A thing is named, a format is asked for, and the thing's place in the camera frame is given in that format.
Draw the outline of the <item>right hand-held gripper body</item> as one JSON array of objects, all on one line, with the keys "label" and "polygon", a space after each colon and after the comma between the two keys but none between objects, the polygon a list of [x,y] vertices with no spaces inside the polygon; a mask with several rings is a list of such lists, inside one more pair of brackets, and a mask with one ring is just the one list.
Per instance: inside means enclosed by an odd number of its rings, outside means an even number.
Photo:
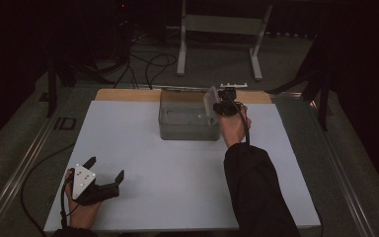
[{"label": "right hand-held gripper body", "polygon": [[236,90],[240,88],[246,88],[247,84],[221,84],[217,94],[219,101],[222,105],[222,115],[225,117],[231,117],[235,114],[238,114],[241,110],[242,103],[237,102],[237,93]]}]

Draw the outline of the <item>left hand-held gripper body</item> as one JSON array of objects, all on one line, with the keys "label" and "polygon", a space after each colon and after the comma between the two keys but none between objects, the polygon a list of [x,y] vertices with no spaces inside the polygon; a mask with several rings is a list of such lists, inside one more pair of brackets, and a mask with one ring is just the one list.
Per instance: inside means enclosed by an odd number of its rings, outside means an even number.
[{"label": "left hand-held gripper body", "polygon": [[71,196],[81,205],[92,205],[97,202],[119,196],[119,186],[96,184],[96,174],[82,165],[77,165],[73,174]]}]

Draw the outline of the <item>clear grey plastic box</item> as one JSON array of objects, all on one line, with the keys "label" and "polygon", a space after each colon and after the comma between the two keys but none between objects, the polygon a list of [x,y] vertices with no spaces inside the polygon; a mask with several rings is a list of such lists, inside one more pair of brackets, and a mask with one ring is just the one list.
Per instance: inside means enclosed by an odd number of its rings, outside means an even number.
[{"label": "clear grey plastic box", "polygon": [[163,90],[158,123],[164,140],[216,141],[220,137],[218,118],[207,123],[203,96],[207,91]]}]

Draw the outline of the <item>person's right hand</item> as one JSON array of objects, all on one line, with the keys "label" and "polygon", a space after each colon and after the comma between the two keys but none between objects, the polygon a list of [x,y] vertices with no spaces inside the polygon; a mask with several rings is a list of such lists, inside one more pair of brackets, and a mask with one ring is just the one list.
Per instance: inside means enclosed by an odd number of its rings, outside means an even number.
[{"label": "person's right hand", "polygon": [[251,128],[252,121],[247,116],[247,107],[241,107],[241,113],[231,117],[219,118],[220,131],[228,148],[240,143],[246,136],[246,130]]}]

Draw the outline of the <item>person's left hand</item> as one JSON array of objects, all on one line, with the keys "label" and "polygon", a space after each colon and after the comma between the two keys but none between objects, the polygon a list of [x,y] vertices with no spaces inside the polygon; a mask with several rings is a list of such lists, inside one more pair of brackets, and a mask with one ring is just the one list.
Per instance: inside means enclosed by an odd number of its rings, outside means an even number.
[{"label": "person's left hand", "polygon": [[82,228],[82,229],[91,229],[96,221],[99,209],[102,205],[101,202],[97,202],[92,205],[81,205],[73,200],[71,193],[71,181],[69,177],[71,175],[71,171],[68,170],[65,174],[65,194],[68,199],[69,206],[69,225],[73,228]]}]

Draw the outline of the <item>white table sheet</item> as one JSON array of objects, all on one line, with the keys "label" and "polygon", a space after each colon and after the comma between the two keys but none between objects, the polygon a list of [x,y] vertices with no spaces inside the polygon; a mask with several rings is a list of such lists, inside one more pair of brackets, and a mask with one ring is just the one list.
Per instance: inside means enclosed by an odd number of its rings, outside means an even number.
[{"label": "white table sheet", "polygon": [[[273,104],[247,104],[251,144],[264,149],[299,228],[320,220],[279,112]],[[224,176],[226,145],[163,140],[159,103],[93,101],[67,168],[96,156],[97,184],[125,171],[119,197],[104,201],[96,231],[230,230],[238,223]]]}]

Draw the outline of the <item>white metal stand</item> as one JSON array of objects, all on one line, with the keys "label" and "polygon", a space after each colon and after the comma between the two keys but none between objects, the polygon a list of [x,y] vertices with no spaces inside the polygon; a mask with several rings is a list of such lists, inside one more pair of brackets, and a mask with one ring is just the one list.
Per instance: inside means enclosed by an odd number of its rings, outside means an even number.
[{"label": "white metal stand", "polygon": [[272,6],[265,7],[260,19],[194,15],[187,13],[187,0],[182,0],[180,35],[181,43],[178,56],[177,74],[183,76],[186,72],[187,32],[204,32],[218,34],[235,34],[256,36],[257,42],[249,49],[254,79],[263,79],[258,54],[262,45],[265,30],[272,11]]}]

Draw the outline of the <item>black floor stand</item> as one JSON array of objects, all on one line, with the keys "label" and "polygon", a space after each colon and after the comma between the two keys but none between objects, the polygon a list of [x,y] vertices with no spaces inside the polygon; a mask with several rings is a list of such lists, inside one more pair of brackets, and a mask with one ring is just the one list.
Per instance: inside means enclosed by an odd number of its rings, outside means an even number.
[{"label": "black floor stand", "polygon": [[307,85],[301,93],[301,98],[304,101],[312,102],[317,96],[320,96],[318,122],[322,130],[327,131],[327,109],[330,81],[331,75],[328,67],[328,59],[325,56],[320,37],[316,37],[295,77],[274,89],[266,90],[266,92],[268,94],[278,95],[296,85],[306,82]]},{"label": "black floor stand", "polygon": [[73,87],[76,79],[73,75],[71,60],[65,54],[50,54],[47,61],[47,117],[50,118],[57,108],[57,86],[56,79],[67,87]]}]

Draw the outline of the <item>metal floor rail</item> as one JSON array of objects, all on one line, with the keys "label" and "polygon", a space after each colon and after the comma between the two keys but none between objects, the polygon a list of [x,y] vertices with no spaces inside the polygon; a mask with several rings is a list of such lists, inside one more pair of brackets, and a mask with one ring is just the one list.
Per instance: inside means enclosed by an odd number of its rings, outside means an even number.
[{"label": "metal floor rail", "polygon": [[0,131],[0,221],[32,168],[52,130],[58,111],[33,94]]},{"label": "metal floor rail", "polygon": [[273,95],[321,221],[319,237],[375,237],[313,101],[298,93]]}]

